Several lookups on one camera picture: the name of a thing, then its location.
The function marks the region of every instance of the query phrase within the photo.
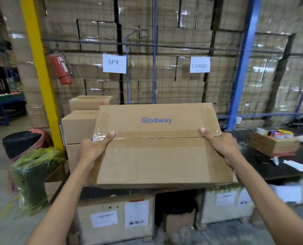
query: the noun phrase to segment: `gray floor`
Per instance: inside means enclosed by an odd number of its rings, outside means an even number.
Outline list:
[[[11,193],[7,184],[6,171],[9,160],[2,147],[2,138],[28,128],[30,128],[28,117],[17,118],[12,121],[10,126],[0,126],[0,245],[24,244],[47,212],[47,209],[44,209],[33,216],[22,213],[18,207],[18,194]],[[296,207],[295,211],[303,218],[303,205]],[[173,233],[170,236],[156,227],[153,243],[155,245],[274,244],[265,229],[258,229],[250,224],[244,225],[237,220],[211,224],[205,231],[183,228],[180,232]],[[132,240],[119,244],[140,245],[142,241]]]

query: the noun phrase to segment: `yellow-green plastic wrap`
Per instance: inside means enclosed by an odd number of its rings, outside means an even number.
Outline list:
[[[48,205],[44,183],[63,160],[63,151],[43,148],[24,154],[12,164],[10,175],[20,192],[21,209],[31,212]]]

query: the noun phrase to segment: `red fire extinguisher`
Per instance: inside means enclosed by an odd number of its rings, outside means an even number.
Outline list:
[[[72,78],[67,68],[64,55],[61,53],[53,53],[49,55],[51,63],[53,64],[56,75],[62,85],[71,84]]]

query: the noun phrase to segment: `black tabletop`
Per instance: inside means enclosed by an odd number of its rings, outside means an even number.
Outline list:
[[[295,136],[303,135],[303,128],[284,128],[285,130],[290,130],[294,132]],[[303,172],[282,163],[283,160],[293,160],[303,164],[303,144],[300,144],[296,156],[285,156],[279,158],[279,166],[275,166],[270,157],[262,154],[261,152],[251,148],[249,144],[250,134],[253,130],[233,130],[232,136],[234,136],[240,147],[241,153],[244,155],[246,160],[256,169],[256,171],[265,179],[283,179],[295,176],[301,176]]]

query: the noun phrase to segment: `yellow post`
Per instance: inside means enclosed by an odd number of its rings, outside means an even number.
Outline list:
[[[50,84],[47,63],[41,41],[41,32],[38,17],[35,9],[34,0],[21,0],[23,17],[27,27],[27,33],[31,45],[33,60],[35,62],[43,102],[47,112],[47,118],[51,130],[54,147],[63,149],[62,136],[59,130],[59,118],[57,106],[55,104],[55,96]]]

